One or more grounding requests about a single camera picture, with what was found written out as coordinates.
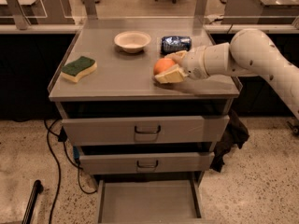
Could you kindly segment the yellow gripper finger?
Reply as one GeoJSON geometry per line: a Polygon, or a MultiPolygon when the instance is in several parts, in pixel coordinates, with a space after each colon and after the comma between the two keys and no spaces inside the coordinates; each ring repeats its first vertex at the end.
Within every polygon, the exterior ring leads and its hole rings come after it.
{"type": "Polygon", "coordinates": [[[186,50],[181,50],[181,51],[167,54],[166,58],[173,60],[175,63],[181,64],[181,62],[186,54],[187,54],[186,50]]]}
{"type": "Polygon", "coordinates": [[[184,72],[184,69],[178,64],[170,67],[162,73],[155,75],[155,79],[161,84],[167,83],[180,83],[185,80],[188,75],[184,72]]]}

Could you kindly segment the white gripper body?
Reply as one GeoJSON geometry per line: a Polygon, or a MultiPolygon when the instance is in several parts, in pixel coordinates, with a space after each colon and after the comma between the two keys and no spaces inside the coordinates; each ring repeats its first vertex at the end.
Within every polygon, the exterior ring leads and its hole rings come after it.
{"type": "Polygon", "coordinates": [[[208,74],[205,69],[206,46],[189,50],[183,57],[181,66],[191,79],[206,79],[208,74]]]}

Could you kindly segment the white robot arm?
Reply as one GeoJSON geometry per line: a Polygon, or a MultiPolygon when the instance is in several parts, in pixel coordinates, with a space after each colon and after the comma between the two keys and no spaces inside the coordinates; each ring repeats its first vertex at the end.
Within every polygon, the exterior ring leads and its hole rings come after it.
{"type": "Polygon", "coordinates": [[[261,30],[244,29],[229,43],[181,50],[168,54],[166,59],[172,63],[165,67],[157,64],[153,68],[154,79],[161,84],[216,75],[259,76],[299,119],[299,68],[261,30]]]}

